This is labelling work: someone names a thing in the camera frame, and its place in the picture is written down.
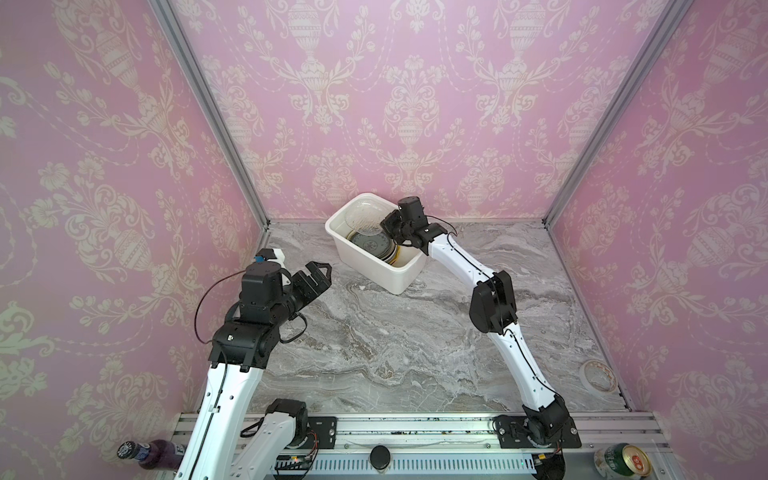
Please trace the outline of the large clear glass plate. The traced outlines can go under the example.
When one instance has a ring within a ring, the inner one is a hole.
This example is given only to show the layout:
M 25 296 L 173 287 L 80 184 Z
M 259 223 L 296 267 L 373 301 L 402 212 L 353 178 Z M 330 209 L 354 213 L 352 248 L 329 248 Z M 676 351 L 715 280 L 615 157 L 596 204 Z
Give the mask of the large clear glass plate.
M 364 236 L 384 233 L 381 223 L 394 210 L 392 206 L 372 198 L 354 201 L 343 213 L 346 225 L 352 232 Z

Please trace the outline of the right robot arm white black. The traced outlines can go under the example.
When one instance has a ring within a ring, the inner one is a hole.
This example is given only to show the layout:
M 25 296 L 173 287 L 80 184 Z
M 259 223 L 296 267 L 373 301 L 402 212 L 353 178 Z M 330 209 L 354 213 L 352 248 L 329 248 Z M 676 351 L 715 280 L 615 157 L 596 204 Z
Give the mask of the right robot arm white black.
M 400 246 L 414 247 L 443 265 L 471 288 L 469 318 L 489 336 L 518 387 L 530 441 L 560 446 L 575 427 L 566 402 L 545 378 L 518 323 L 512 278 L 468 253 L 452 232 L 428 221 L 421 200 L 405 197 L 380 226 Z

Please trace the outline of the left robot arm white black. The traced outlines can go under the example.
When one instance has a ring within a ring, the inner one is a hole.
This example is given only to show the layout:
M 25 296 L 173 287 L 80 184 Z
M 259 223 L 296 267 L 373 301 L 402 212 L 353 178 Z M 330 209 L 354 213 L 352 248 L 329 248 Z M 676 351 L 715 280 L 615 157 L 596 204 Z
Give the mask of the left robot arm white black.
M 243 440 L 244 417 L 272 351 L 285 344 L 282 326 L 301 318 L 303 309 L 332 285 L 332 267 L 310 261 L 290 273 L 279 249 L 260 251 L 239 273 L 241 290 L 210 344 L 206 392 L 176 472 L 179 479 L 264 479 L 279 455 L 305 443 L 305 403 L 274 401 Z

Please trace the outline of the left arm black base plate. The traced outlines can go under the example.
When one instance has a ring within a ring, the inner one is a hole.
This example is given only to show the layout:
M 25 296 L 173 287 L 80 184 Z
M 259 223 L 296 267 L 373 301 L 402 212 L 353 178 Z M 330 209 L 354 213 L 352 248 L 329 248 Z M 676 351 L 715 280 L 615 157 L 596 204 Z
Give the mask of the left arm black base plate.
M 338 418 L 335 416 L 310 416 L 297 425 L 296 434 L 288 449 L 333 449 L 336 443 Z

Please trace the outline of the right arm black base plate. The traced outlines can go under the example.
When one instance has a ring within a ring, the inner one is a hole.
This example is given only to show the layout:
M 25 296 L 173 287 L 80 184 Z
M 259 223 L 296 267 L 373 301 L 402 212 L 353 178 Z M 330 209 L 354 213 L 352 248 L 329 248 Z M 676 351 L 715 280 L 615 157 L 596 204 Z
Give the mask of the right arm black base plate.
M 499 415 L 493 418 L 493 431 L 502 449 L 579 449 L 583 446 L 579 431 L 573 418 L 565 422 L 565 426 L 555 434 L 548 443 L 539 444 L 533 441 L 528 429 L 528 418 L 525 415 Z

